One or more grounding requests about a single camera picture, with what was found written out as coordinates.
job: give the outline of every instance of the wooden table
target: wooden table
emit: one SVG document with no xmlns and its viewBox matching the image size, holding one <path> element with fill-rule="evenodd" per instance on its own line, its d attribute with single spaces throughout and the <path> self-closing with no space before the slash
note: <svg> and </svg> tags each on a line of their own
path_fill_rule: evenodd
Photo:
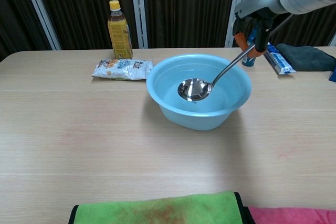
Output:
<svg viewBox="0 0 336 224">
<path fill-rule="evenodd" d="M 336 48 L 322 48 L 336 55 Z M 237 48 L 134 50 L 233 59 Z M 145 82 L 91 77 L 110 50 L 31 51 L 0 63 L 1 223 L 67 223 L 73 205 L 234 190 L 246 205 L 336 208 L 336 83 L 279 77 L 264 57 L 219 128 L 169 122 Z"/>
</svg>

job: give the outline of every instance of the bowl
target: bowl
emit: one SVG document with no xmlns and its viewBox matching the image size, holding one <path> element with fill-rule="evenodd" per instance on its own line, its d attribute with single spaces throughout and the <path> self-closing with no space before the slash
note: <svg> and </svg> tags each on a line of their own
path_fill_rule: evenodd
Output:
<svg viewBox="0 0 336 224">
<path fill-rule="evenodd" d="M 249 98 L 251 81 L 246 72 L 233 66 L 220 78 L 209 96 L 198 102 L 184 100 L 177 88 L 189 78 L 212 82 L 228 64 L 229 61 L 223 58 L 205 54 L 168 58 L 151 70 L 146 81 L 147 89 L 171 122 L 194 130 L 211 130 L 220 126 Z"/>
</svg>

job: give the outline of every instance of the plastic wrapper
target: plastic wrapper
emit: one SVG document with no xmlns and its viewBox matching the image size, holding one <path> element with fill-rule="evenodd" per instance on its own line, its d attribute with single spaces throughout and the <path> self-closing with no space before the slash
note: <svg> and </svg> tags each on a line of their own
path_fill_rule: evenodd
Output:
<svg viewBox="0 0 336 224">
<path fill-rule="evenodd" d="M 116 80 L 144 80 L 153 68 L 149 60 L 105 59 L 96 66 L 92 76 Z"/>
<path fill-rule="evenodd" d="M 271 43 L 268 43 L 267 51 L 264 53 L 264 56 L 277 74 L 289 74 L 296 72 Z"/>
</svg>

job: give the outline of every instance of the blue can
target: blue can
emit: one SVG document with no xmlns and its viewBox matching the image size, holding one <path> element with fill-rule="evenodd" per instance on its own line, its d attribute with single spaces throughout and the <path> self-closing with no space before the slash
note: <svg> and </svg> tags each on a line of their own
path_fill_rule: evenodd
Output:
<svg viewBox="0 0 336 224">
<path fill-rule="evenodd" d="M 250 35 L 247 38 L 247 44 L 251 45 L 251 43 L 254 42 L 257 35 L 257 29 L 253 28 Z M 254 62 L 256 61 L 256 58 L 248 58 L 247 55 L 243 57 L 242 64 L 246 67 L 252 67 L 254 65 Z"/>
</svg>

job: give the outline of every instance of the blue and white package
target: blue and white package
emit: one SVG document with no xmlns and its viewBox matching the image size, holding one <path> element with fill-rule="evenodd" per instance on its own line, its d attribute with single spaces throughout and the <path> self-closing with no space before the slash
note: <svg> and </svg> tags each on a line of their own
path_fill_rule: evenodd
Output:
<svg viewBox="0 0 336 224">
<path fill-rule="evenodd" d="M 296 72 L 294 68 L 285 60 L 281 53 L 271 43 L 268 43 L 267 50 L 264 53 L 264 56 L 274 68 L 277 74 L 289 74 Z"/>
</svg>

